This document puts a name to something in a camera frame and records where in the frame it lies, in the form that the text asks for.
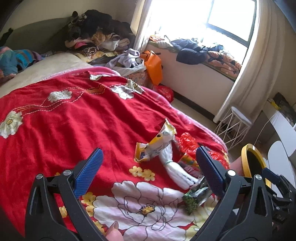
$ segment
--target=cable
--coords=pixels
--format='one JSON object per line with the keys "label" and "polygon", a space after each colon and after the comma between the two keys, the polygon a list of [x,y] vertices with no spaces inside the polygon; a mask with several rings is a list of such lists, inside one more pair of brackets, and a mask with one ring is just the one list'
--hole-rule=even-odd
{"label": "cable", "polygon": [[[277,111],[276,113],[273,114],[272,117],[274,117],[276,114],[277,114],[277,117],[278,117],[278,116],[280,115],[280,112]],[[263,129],[264,129],[264,127],[267,125],[267,123],[270,122],[270,120],[272,119],[272,117],[269,118],[269,120],[265,123],[265,125],[263,126],[263,128],[262,128],[261,131],[259,132],[259,134],[258,134],[258,136],[257,136],[257,139],[255,140],[255,143],[254,143],[253,146],[255,146],[255,144],[256,144],[256,142],[257,142],[257,140],[258,140],[258,138],[259,138],[261,132],[263,131]]]}

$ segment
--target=window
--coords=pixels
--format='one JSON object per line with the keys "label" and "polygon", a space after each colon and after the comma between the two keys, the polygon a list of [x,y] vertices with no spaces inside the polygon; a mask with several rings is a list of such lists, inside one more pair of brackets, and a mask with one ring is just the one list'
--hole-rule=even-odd
{"label": "window", "polygon": [[221,44],[242,63],[253,35],[256,0],[157,0],[159,35]]}

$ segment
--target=human hand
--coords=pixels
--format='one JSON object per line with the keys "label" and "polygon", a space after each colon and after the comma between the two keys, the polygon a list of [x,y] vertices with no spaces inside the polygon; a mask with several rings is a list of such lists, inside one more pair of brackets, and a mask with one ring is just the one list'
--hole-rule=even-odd
{"label": "human hand", "polygon": [[115,221],[106,232],[108,241],[123,241],[122,234],[118,231],[119,224]]}

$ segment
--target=blue gripper pad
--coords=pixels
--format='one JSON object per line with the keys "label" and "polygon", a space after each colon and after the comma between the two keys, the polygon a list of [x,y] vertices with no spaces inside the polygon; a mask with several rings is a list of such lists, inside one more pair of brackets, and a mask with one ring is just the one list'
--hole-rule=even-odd
{"label": "blue gripper pad", "polygon": [[203,146],[196,149],[196,161],[212,192],[220,198],[223,197],[225,194],[223,175],[225,175],[226,169],[219,161],[213,160]]}
{"label": "blue gripper pad", "polygon": [[103,158],[103,151],[97,148],[87,159],[84,168],[75,179],[73,192],[76,198],[79,198],[87,192],[91,182],[103,163]]}

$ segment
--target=screw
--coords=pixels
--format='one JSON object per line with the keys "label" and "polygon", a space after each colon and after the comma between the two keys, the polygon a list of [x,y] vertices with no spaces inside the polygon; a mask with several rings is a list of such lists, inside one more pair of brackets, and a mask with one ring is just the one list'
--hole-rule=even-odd
{"label": "screw", "polygon": [[36,176],[36,179],[37,179],[37,180],[39,180],[39,179],[41,179],[41,178],[43,178],[43,175],[42,175],[42,174],[38,174],[38,175]]}
{"label": "screw", "polygon": [[255,178],[258,180],[262,180],[262,176],[260,176],[259,174],[255,175]]}
{"label": "screw", "polygon": [[69,176],[71,173],[72,173],[71,170],[64,170],[64,171],[63,171],[63,175],[64,175],[64,176]]}
{"label": "screw", "polygon": [[232,177],[234,177],[236,174],[234,170],[228,170],[227,173],[229,176],[232,176]]}

